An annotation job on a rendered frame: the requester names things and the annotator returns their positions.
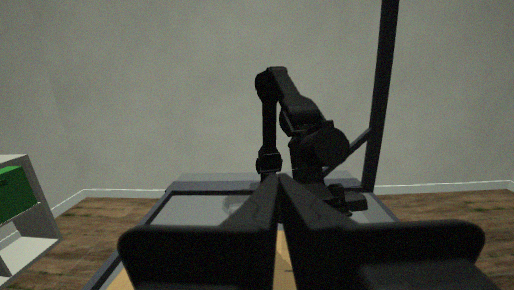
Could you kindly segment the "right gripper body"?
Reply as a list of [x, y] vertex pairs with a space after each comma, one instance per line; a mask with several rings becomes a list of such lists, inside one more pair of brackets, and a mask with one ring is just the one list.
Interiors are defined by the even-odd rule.
[[[323, 176], [324, 172], [322, 167], [303, 168], [303, 169], [292, 169], [293, 179], [303, 177], [305, 183], [315, 182], [316, 176]], [[345, 205], [342, 207], [334, 208], [342, 213], [364, 211], [368, 210], [367, 199], [362, 193], [355, 191], [346, 191], [345, 194]]]

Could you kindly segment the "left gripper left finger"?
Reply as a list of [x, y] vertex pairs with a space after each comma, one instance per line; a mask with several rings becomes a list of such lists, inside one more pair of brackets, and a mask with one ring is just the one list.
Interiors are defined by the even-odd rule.
[[141, 282], [273, 290], [279, 180], [270, 173], [218, 226], [140, 225], [118, 254], [134, 288]]

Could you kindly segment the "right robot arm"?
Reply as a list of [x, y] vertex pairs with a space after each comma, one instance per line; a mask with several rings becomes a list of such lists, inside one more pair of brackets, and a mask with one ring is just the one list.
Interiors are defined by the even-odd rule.
[[[255, 89], [262, 102], [263, 145], [256, 160], [257, 173], [261, 174], [260, 184], [270, 173], [281, 172], [282, 168], [283, 159], [276, 148], [278, 101], [281, 106], [280, 127], [288, 137], [292, 137], [288, 142], [292, 169], [337, 166], [348, 158], [349, 140], [334, 127], [333, 120], [325, 119], [310, 98], [299, 93], [286, 67], [272, 66], [257, 74]], [[319, 122], [321, 120], [324, 122]], [[315, 182], [305, 183], [303, 177], [296, 178], [296, 181], [331, 207], [345, 205], [341, 183], [326, 186], [323, 176], [316, 176]]]

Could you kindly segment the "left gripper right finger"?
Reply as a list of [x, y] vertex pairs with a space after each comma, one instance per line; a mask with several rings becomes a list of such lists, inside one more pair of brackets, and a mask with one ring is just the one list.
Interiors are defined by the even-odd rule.
[[467, 258], [485, 244], [478, 225], [459, 219], [360, 223], [286, 173], [279, 207], [297, 290], [351, 290], [365, 264]]

